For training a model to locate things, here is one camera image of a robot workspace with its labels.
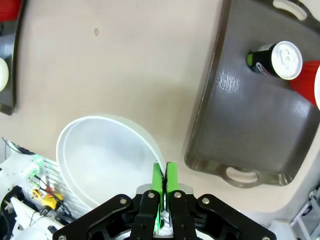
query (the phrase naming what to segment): can label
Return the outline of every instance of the can label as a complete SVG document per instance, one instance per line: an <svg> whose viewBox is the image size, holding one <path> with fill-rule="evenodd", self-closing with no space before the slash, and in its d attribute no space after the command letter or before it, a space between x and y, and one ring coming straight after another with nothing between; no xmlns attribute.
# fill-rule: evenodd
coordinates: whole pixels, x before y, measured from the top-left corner
<svg viewBox="0 0 320 240"><path fill-rule="evenodd" d="M263 45L263 46L261 46L261 47L257 50L257 52L267 51L267 50L269 50L272 46L273 46L273 44Z"/></svg>
<svg viewBox="0 0 320 240"><path fill-rule="evenodd" d="M263 74L263 75L271 75L266 69L265 69L265 67L264 66L262 66L262 64L260 63L260 62L257 62L256 64L255 64L255 71L256 72L260 72L261 74Z"/></svg>

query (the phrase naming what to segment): table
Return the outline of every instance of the table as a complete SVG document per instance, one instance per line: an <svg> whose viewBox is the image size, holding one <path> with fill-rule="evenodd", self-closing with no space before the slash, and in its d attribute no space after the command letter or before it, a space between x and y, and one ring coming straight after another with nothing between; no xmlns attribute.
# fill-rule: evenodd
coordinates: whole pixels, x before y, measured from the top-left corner
<svg viewBox="0 0 320 240"><path fill-rule="evenodd" d="M302 185L316 148L285 187L240 189L184 164L222 2L29 0L18 51L17 106L12 116L0 114L2 135L54 160L59 133L72 120L123 116L154 137L166 161L179 164L179 180L196 196L212 193L244 212L282 208ZM318 1L304 2L320 19Z"/></svg>

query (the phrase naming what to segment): red cup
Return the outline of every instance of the red cup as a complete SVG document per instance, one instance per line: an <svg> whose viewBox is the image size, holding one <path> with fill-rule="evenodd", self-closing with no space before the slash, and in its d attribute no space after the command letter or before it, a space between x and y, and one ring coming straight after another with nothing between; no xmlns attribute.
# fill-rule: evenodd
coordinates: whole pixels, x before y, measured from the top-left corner
<svg viewBox="0 0 320 240"><path fill-rule="evenodd" d="M20 5L21 0L0 0L0 22L16 20Z"/></svg>
<svg viewBox="0 0 320 240"><path fill-rule="evenodd" d="M293 90L320 108L320 60L304 62L299 76L289 82Z"/></svg>

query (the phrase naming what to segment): white bowl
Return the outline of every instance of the white bowl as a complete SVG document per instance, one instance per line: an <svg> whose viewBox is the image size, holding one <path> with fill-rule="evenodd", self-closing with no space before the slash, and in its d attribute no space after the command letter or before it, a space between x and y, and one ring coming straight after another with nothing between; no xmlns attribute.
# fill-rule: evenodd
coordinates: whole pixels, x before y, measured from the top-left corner
<svg viewBox="0 0 320 240"><path fill-rule="evenodd" d="M56 145L65 184L91 209L117 194L133 198L152 182L153 165L166 164L151 135L124 117L86 116L69 123Z"/></svg>

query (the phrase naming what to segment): gray tray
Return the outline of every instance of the gray tray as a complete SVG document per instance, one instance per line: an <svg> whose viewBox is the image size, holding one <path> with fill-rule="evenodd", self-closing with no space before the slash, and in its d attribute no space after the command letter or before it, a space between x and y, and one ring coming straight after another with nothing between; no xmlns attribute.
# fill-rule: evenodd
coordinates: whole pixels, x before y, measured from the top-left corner
<svg viewBox="0 0 320 240"><path fill-rule="evenodd" d="M12 115L16 106L18 46L26 2L27 0L21 1L16 20L0 22L0 58L5 60L9 68L8 83L0 91L0 112L7 115Z"/></svg>
<svg viewBox="0 0 320 240"><path fill-rule="evenodd" d="M224 0L215 49L193 127L185 163L228 183L250 188L287 185L313 142L320 111L291 90L289 82L259 75L246 65L250 49L287 40L304 61L320 60L320 23L307 14L299 21L272 0ZM227 168L254 172L241 182Z"/></svg>

